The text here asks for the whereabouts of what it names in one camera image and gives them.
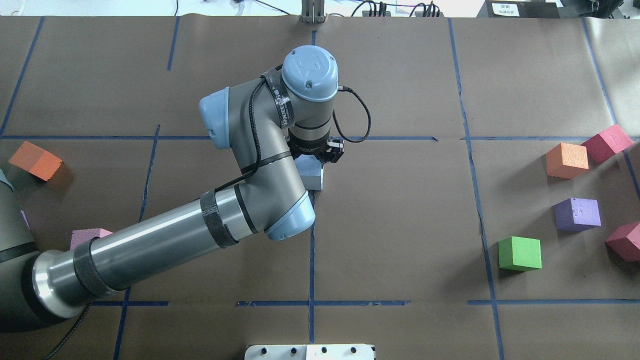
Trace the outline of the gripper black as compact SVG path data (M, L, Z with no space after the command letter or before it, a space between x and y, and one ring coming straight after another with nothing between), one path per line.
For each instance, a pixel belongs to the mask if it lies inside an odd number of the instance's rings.
M313 140L306 140L296 137L295 135L288 135L289 152L293 158L298 158L301 155L315 157L329 148L328 141L329 135L324 135Z

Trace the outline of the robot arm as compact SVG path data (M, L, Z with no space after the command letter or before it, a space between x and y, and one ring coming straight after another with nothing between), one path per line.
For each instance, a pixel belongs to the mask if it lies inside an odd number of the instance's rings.
M214 145L231 149L241 176L190 203L76 248L39 251L1 176L2 333L39 330L77 317L86 305L241 239L294 237L316 215L295 158L329 148L338 62L302 45L258 79L199 101Z

